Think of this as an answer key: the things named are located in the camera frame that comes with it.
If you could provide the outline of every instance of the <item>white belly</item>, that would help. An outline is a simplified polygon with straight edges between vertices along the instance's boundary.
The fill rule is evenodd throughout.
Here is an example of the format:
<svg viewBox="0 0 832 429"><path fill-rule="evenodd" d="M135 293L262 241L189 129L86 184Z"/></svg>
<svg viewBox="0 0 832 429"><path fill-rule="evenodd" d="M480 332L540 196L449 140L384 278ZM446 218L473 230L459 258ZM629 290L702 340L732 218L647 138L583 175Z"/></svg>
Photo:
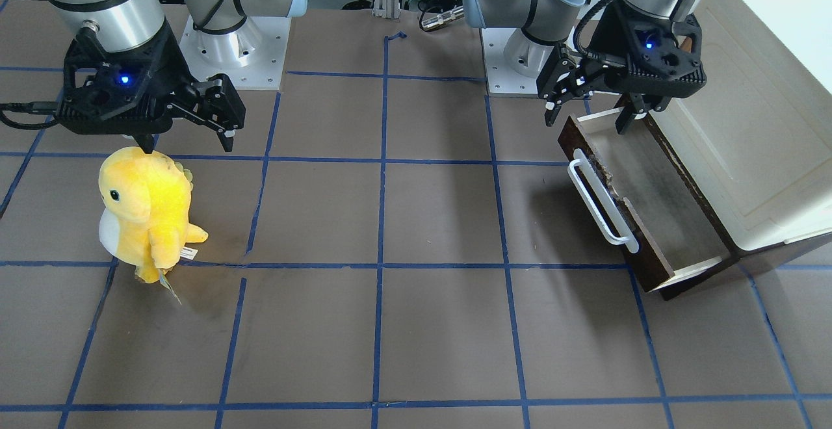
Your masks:
<svg viewBox="0 0 832 429"><path fill-rule="evenodd" d="M104 209L104 213L101 214L101 221L98 222L98 240L112 256L115 256L116 250L118 250L119 230L116 215L110 210Z"/></svg>

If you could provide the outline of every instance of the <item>drawer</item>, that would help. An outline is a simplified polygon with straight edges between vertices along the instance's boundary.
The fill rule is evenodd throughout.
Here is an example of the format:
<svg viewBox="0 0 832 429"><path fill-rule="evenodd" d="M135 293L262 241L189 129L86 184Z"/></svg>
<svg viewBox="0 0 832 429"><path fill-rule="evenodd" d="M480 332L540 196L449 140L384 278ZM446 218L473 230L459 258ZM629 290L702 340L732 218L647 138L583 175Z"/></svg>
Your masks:
<svg viewBox="0 0 832 429"><path fill-rule="evenodd" d="M619 135L620 112L570 116L558 139L572 160L570 177L601 233L621 246L645 291L724 263L731 249L711 224L707 201L681 177L681 162L654 137L647 124L651 117ZM658 132L655 124L653 131Z"/></svg>

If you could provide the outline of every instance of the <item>plush toy arm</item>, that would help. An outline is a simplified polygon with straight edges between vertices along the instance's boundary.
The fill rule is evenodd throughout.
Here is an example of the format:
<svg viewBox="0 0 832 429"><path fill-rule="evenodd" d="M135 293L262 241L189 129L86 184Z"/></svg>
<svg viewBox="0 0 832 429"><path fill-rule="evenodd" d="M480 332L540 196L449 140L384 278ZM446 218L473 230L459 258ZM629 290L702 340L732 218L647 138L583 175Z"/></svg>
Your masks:
<svg viewBox="0 0 832 429"><path fill-rule="evenodd" d="M151 256L157 268L172 268L176 265L184 245L178 230L167 226L152 227L149 239Z"/></svg>

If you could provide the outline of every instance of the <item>plush toy foot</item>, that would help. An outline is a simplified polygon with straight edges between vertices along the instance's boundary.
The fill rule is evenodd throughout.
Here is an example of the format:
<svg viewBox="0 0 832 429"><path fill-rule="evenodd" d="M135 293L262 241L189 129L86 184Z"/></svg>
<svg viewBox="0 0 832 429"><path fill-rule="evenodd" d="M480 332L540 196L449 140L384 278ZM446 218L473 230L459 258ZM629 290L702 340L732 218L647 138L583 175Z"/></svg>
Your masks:
<svg viewBox="0 0 832 429"><path fill-rule="evenodd" d="M188 224L188 231L185 234L185 242L205 242L208 239L208 233L196 224Z"/></svg>
<svg viewBox="0 0 832 429"><path fill-rule="evenodd" d="M155 283L159 280L159 269L152 263L136 267L136 278L144 283Z"/></svg>

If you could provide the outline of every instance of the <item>yellow stuffed animal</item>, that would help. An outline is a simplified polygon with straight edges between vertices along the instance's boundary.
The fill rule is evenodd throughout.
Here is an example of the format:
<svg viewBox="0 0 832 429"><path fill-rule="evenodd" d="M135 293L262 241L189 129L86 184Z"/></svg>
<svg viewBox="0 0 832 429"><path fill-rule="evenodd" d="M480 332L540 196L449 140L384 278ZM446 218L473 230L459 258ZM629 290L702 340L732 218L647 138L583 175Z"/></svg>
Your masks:
<svg viewBox="0 0 832 429"><path fill-rule="evenodd" d="M101 165L98 189L104 213L101 244L119 260L136 265L145 283L161 281L179 261L186 242L205 242L208 233L188 222L190 171L162 153L122 148Z"/></svg>

